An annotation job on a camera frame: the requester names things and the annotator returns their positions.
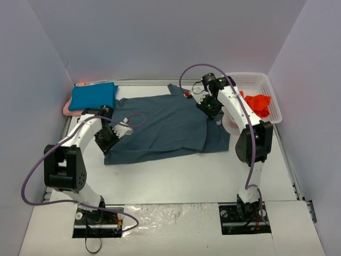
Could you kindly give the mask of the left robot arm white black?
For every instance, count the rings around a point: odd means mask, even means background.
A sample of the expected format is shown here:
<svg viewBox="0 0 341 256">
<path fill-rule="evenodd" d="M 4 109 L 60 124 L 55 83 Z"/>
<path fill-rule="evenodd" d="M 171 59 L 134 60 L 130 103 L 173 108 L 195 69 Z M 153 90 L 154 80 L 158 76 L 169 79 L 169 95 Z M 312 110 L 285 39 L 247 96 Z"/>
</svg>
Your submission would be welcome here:
<svg viewBox="0 0 341 256">
<path fill-rule="evenodd" d="M 107 218 L 107 209 L 102 196 L 87 183 L 87 171 L 83 152 L 94 139 L 99 149 L 108 153 L 123 136 L 132 129 L 127 127 L 128 119 L 112 127 L 109 122 L 113 108 L 101 106 L 98 109 L 83 110 L 77 125 L 66 136 L 66 142 L 60 146 L 47 145 L 44 149 L 44 182 L 47 187 L 68 195 L 88 211 L 88 217 L 95 223 Z"/>
</svg>

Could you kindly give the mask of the dark blue-grey t shirt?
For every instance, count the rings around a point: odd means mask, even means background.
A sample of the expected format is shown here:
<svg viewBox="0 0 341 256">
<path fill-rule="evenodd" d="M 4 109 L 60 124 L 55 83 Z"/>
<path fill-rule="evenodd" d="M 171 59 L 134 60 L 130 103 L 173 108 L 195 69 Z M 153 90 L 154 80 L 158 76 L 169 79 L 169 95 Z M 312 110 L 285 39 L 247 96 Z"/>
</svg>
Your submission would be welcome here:
<svg viewBox="0 0 341 256">
<path fill-rule="evenodd" d="M 165 95 L 116 101 L 114 120 L 143 114 L 145 122 L 110 149 L 104 157 L 105 165 L 229 150 L 230 134 L 221 123 L 223 113 L 211 121 L 178 86 L 169 84 L 168 90 Z"/>
</svg>

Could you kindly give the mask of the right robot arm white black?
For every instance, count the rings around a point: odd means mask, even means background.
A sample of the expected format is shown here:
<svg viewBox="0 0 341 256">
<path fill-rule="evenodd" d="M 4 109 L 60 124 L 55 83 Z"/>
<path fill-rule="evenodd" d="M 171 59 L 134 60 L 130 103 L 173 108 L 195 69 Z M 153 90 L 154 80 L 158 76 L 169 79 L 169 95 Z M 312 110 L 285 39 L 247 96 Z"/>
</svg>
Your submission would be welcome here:
<svg viewBox="0 0 341 256">
<path fill-rule="evenodd" d="M 216 78 L 208 73 L 201 78 L 204 90 L 191 95 L 197 108 L 209 119 L 214 119 L 226 107 L 240 131 L 235 145 L 237 158 L 245 163 L 243 185 L 237 194 L 237 216 L 249 220 L 256 210 L 262 209 L 259 193 L 261 174 L 267 155 L 271 152 L 273 125 L 258 117 L 247 105 L 230 76 Z"/>
</svg>

